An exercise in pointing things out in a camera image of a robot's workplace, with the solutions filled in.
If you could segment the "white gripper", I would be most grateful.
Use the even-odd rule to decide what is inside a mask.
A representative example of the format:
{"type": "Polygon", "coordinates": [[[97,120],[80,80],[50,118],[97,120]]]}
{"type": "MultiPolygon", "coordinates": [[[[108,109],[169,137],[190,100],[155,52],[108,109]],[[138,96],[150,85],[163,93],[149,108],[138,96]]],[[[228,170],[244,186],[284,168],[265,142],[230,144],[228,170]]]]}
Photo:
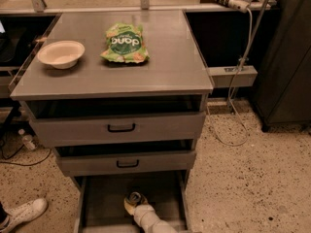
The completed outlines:
{"type": "Polygon", "coordinates": [[[156,211],[151,205],[149,205],[149,201],[146,196],[141,195],[141,205],[137,208],[127,199],[123,200],[123,204],[126,211],[131,216],[134,215],[134,220],[139,226],[152,226],[156,222],[156,211]]]}

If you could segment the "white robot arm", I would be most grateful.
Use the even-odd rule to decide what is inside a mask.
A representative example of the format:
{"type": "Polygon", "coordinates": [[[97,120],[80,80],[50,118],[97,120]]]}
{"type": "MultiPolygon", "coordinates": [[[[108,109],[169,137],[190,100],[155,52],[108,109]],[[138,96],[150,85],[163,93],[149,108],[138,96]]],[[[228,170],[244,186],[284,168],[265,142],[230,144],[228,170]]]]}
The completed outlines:
{"type": "Polygon", "coordinates": [[[130,193],[124,198],[123,204],[144,233],[178,233],[173,226],[156,214],[156,210],[142,193],[130,193]]]}

